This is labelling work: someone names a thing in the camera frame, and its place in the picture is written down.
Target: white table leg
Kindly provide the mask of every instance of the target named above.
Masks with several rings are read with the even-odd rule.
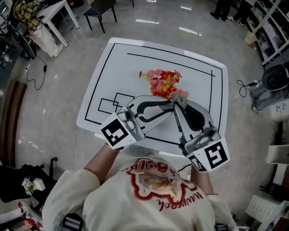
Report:
[[[59,31],[56,29],[56,27],[53,25],[53,23],[50,20],[47,22],[47,25],[55,33],[55,35],[59,38],[59,40],[63,43],[63,45],[65,47],[68,47],[67,41],[65,41],[64,37],[59,33]]]
[[[77,28],[79,28],[79,27],[80,27],[80,24],[79,24],[79,22],[77,21],[77,19],[76,19],[74,13],[72,12],[71,8],[68,6],[68,3],[65,2],[65,5],[64,5],[64,6],[65,6],[68,14],[70,15],[72,21],[74,22],[75,26],[76,26]]]

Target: black shoe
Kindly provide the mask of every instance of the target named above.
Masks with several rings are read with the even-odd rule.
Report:
[[[215,18],[215,19],[219,19],[219,16],[217,16],[217,15],[215,15],[215,13],[213,13],[213,12],[210,12],[210,14]]]

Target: flower bouquet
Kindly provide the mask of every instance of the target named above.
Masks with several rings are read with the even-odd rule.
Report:
[[[22,186],[25,188],[26,194],[32,196],[32,193],[34,192],[34,186],[29,178],[24,178]]]
[[[173,92],[189,97],[188,91],[177,89],[176,84],[182,78],[181,73],[178,71],[168,71],[162,69],[149,70],[146,74],[140,71],[139,78],[144,78],[150,84],[150,92],[154,96],[160,96],[166,99],[170,99],[170,95]]]

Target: person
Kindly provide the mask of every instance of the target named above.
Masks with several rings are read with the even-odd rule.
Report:
[[[25,2],[16,0],[13,13],[14,18],[21,21],[27,26],[29,37],[48,55],[57,57],[62,51],[64,45],[56,45],[54,38],[48,29],[41,23],[37,14],[41,9],[41,4],[38,1]]]
[[[210,14],[217,20],[221,17],[223,21],[226,21],[232,2],[233,0],[218,0],[215,12]]]
[[[289,87],[287,86],[286,88],[277,91],[269,91],[269,97],[260,99],[260,96],[267,91],[268,90],[263,85],[261,85],[254,91],[250,92],[250,96],[253,98],[252,109],[258,114],[261,113],[262,110],[264,110],[266,107],[288,98]]]
[[[208,173],[192,167],[185,180],[147,153],[136,145],[120,152],[105,144],[84,169],[65,171],[45,202],[43,230],[61,230],[68,213],[79,214],[87,231],[213,231],[216,223],[238,230]]]
[[[244,26],[249,16],[249,10],[255,5],[256,1],[257,0],[242,0],[237,13],[233,17],[228,16],[228,19],[233,23],[238,21],[241,27]]]

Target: pink flower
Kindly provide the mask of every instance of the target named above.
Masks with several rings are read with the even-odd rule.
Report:
[[[171,78],[170,81],[169,81],[169,84],[170,85],[174,85],[176,82],[177,82],[176,79]]]
[[[164,85],[164,81],[165,81],[165,80],[163,80],[163,79],[158,79],[157,81],[158,81],[158,84]]]
[[[150,79],[152,79],[154,77],[154,70],[149,70],[146,74],[146,76]]]
[[[188,91],[182,91],[181,95],[185,96],[185,97],[189,97],[189,92]]]
[[[150,82],[150,85],[156,85],[156,84],[158,84],[158,81],[156,80],[156,79],[152,79]]]
[[[157,85],[157,92],[162,92],[164,90],[164,84],[159,81],[158,85]]]
[[[151,86],[150,93],[154,94],[156,92],[157,92],[157,87],[156,86]]]
[[[156,76],[160,76],[160,75],[162,74],[162,71],[163,71],[163,70],[161,70],[161,69],[157,69],[157,70],[154,72],[154,74],[155,74]]]
[[[178,77],[182,78],[181,73],[179,73],[177,70],[175,70],[175,74],[176,74]]]

